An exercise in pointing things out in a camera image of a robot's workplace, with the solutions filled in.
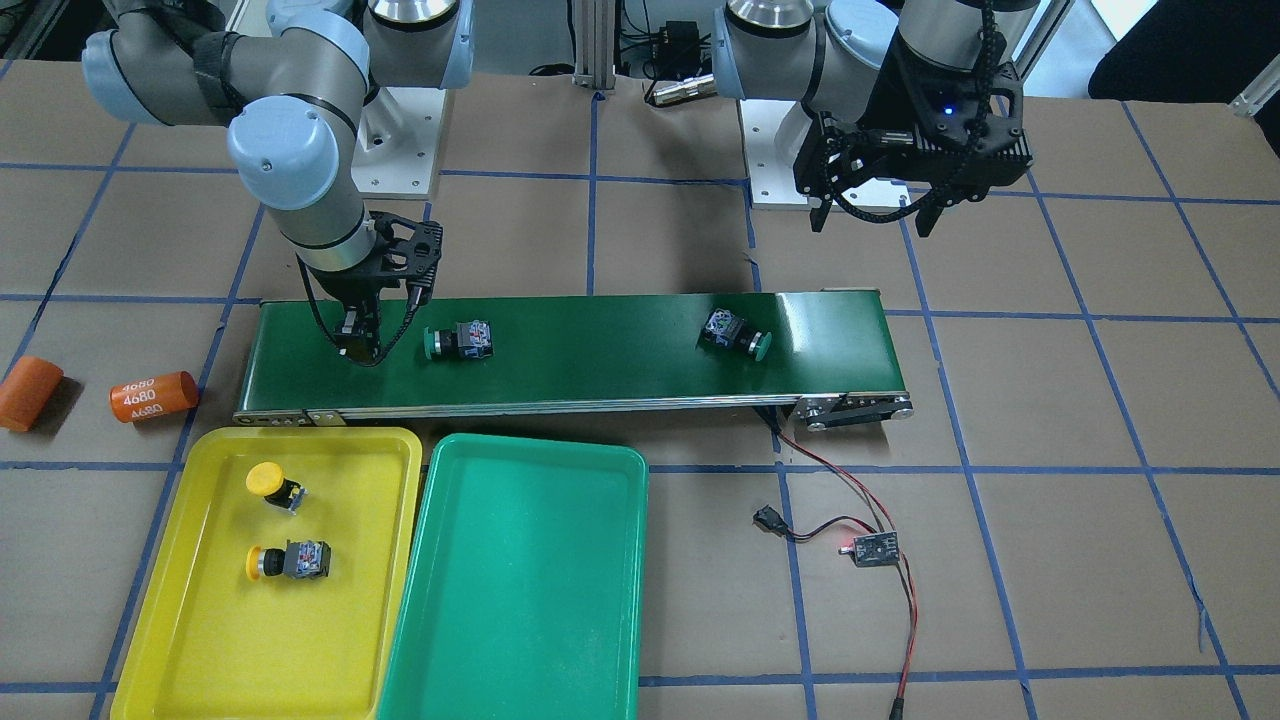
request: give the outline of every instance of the green tray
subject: green tray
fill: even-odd
[[[648,484],[625,447],[444,438],[378,716],[634,719]]]

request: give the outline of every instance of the conveyor belt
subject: conveyor belt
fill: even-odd
[[[384,316],[398,318],[402,307],[387,302]],[[762,361],[699,342],[716,307],[773,333]],[[338,310],[321,304],[330,322]],[[474,319],[492,327],[492,357],[426,357],[425,328]],[[908,397],[874,290],[434,300],[372,369],[339,357],[306,302],[268,302],[236,420],[344,424],[800,402],[820,429],[909,415]]]

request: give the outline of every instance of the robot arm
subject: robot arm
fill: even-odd
[[[307,272],[343,305],[333,332],[319,313],[317,322],[343,356],[371,365],[385,356],[381,290],[404,284],[403,332],[430,299],[443,233],[434,223],[365,208],[351,160],[364,105],[378,95],[370,45],[330,12],[335,8],[320,3],[273,3],[270,24],[278,37],[243,37],[221,32],[221,13],[204,0],[111,0],[119,29],[93,35],[82,60],[95,99],[120,119],[228,126],[227,145],[241,179],[293,245],[308,293]],[[393,15],[366,23],[378,27],[381,42],[412,36],[444,47],[434,65],[388,74],[430,86],[466,85],[470,46],[457,51],[456,38],[460,26],[470,27],[470,0],[461,4],[460,10],[456,1],[383,0],[370,8],[371,17],[379,8]],[[430,5],[433,13],[404,17],[407,5]]]
[[[809,128],[792,167],[810,199],[810,227],[831,206],[886,223],[916,213],[928,236],[942,210],[980,201],[1032,164],[1021,127],[1021,79],[1010,53],[1038,0],[906,0],[895,17],[874,0],[731,0],[717,13],[717,90],[739,99],[796,100]],[[1009,114],[991,114],[991,96]],[[893,213],[845,196],[876,177],[931,191]]]

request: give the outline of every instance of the electrical wire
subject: electrical wire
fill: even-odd
[[[960,163],[956,164],[951,174],[947,176],[942,183],[929,188],[927,193],[916,199],[909,205],[904,205],[892,213],[869,213],[861,208],[854,206],[844,196],[844,193],[837,192],[835,184],[832,183],[832,173],[823,173],[823,179],[826,181],[827,195],[831,196],[832,201],[840,206],[841,210],[849,213],[850,215],[858,218],[859,220],[884,224],[895,223],[911,215],[913,213],[920,210],[922,208],[932,206],[940,202],[940,195],[947,193],[952,190],[956,181],[960,179],[961,173],[969,168],[969,163],[978,156],[978,143],[982,138],[987,136],[987,115],[991,114],[991,83],[996,74],[996,9],[995,0],[986,0],[982,5],[982,50],[979,55],[979,63],[977,67],[978,76],[978,111],[974,118],[969,122],[969,136],[965,141],[964,155],[960,158]],[[832,131],[828,133],[827,128],[823,128],[823,135],[828,141],[831,141],[841,155],[849,147],[849,138],[841,136],[840,133]]]
[[[852,524],[858,525],[859,528],[867,530],[868,533],[874,533],[876,532],[876,528],[868,525],[867,523],[859,520],[858,518],[852,518],[850,515],[841,515],[838,518],[832,518],[831,520],[827,520],[826,523],[818,525],[817,528],[809,530],[808,533],[788,532],[787,536],[791,539],[796,541],[796,542],[809,542],[813,538],[818,537],[819,533],[822,533],[827,528],[835,525],[836,523],[840,523],[841,520],[844,520],[846,523],[852,523]]]
[[[786,433],[783,433],[782,432],[782,427],[777,421],[776,411],[773,411],[773,414],[771,414],[771,413],[764,411],[760,407],[756,407],[755,411],[756,411],[758,415],[760,415],[760,419],[764,420],[764,424],[767,424],[769,427],[769,430],[773,432],[774,437],[777,437],[781,442],[786,443],[788,447],[794,448],[796,452],[800,452],[804,456],[814,460],[815,462],[819,462],[827,470],[831,470],[837,477],[840,477],[842,480],[845,480],[845,484],[847,484],[850,488],[854,489],[855,495],[858,495],[859,498],[861,498],[863,502],[867,503],[867,507],[872,511],[872,515],[877,518],[877,527],[881,528],[881,532],[883,532],[883,525],[881,525],[881,523],[879,523],[879,518],[878,518],[879,515],[883,515],[884,521],[888,523],[888,527],[893,532],[897,532],[897,525],[893,523],[893,518],[888,514],[888,509],[884,507],[884,503],[881,502],[881,500],[878,497],[876,497],[876,495],[870,491],[870,488],[868,488],[865,484],[863,484],[861,480],[859,480],[856,477],[854,477],[852,473],[850,473],[849,470],[845,470],[844,468],[836,465],[835,462],[827,460],[826,457],[822,457],[817,452],[813,452],[812,450],[804,447],[803,445],[800,445],[799,442],[796,442],[795,438],[791,438]],[[819,527],[817,530],[813,530],[812,533],[806,533],[806,534],[809,537],[812,537],[812,536],[817,534],[818,532],[826,529],[826,527],[829,525],[831,523],[838,521],[841,519],[849,519],[849,520],[854,520],[855,523],[861,523],[860,520],[855,520],[852,518],[841,516],[841,518],[836,518],[835,520],[828,521],[827,524]],[[868,525],[864,529],[870,530],[870,527]],[[904,657],[902,657],[902,671],[899,674],[899,680],[897,680],[897,698],[896,700],[901,701],[901,700],[905,700],[905,697],[906,697],[908,676],[910,675],[910,671],[911,671],[911,660],[915,657],[915,637],[916,637],[916,630],[920,626],[920,606],[919,606],[919,602],[916,600],[918,594],[916,594],[916,588],[915,588],[915,577],[911,574],[911,564],[906,559],[906,553],[902,552],[901,550],[899,550],[899,562],[897,562],[896,566],[897,566],[899,580],[902,584],[902,594],[906,596],[908,611],[910,614],[910,630],[908,632],[908,637],[906,637],[906,652],[904,653]]]
[[[645,104],[654,105],[653,92],[658,87],[658,78],[662,77],[662,73],[664,70],[669,69],[671,65],[673,65],[676,63],[676,60],[680,59],[681,55],[684,55],[685,53],[689,53],[690,50],[692,50],[695,47],[701,47],[704,42],[707,42],[708,40],[710,40],[710,37],[712,37],[712,33],[708,32],[707,35],[699,37],[696,42],[686,42],[685,45],[681,46],[681,49],[680,49],[678,53],[673,53],[672,54],[672,59],[666,65],[663,65],[660,69],[657,68],[657,67],[654,67],[653,77],[649,78],[652,81],[652,82],[649,82],[649,90],[644,91],[644,101],[645,101]]]
[[[571,49],[570,56],[577,58],[577,32],[573,29],[573,0],[564,0],[564,6],[568,9],[568,46]]]
[[[387,348],[383,350],[381,355],[379,355],[376,359],[369,363],[364,360],[356,360],[355,357],[351,357],[349,355],[342,352],[342,346],[338,345],[338,341],[333,337],[333,333],[329,332],[329,327],[324,324],[324,318],[320,316],[320,305],[319,302],[316,302],[316,293],[311,288],[311,275],[307,274],[307,266],[306,264],[302,263],[302,258],[297,259],[298,259],[298,273],[302,274],[302,287],[307,292],[307,304],[311,306],[311,316],[315,319],[316,327],[320,328],[320,332],[324,333],[324,337],[329,340],[329,345],[332,345],[334,350],[338,350],[339,355],[352,361],[353,364],[360,365],[361,368],[376,368],[378,365],[380,365],[383,360],[385,360],[387,356],[390,355],[392,348],[396,347],[396,343],[399,342],[399,338],[403,337],[404,333],[408,331],[408,327],[413,324],[413,315],[417,314],[417,306],[408,304],[404,305],[404,320],[401,322],[401,327],[396,331],[396,334],[392,336],[390,342],[387,343]]]

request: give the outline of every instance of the orange foam roller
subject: orange foam roller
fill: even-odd
[[[122,423],[191,410],[200,402],[196,380],[186,370],[111,388],[111,413]]]
[[[24,433],[36,424],[49,397],[63,379],[63,369],[49,360],[23,355],[0,383],[0,427]]]

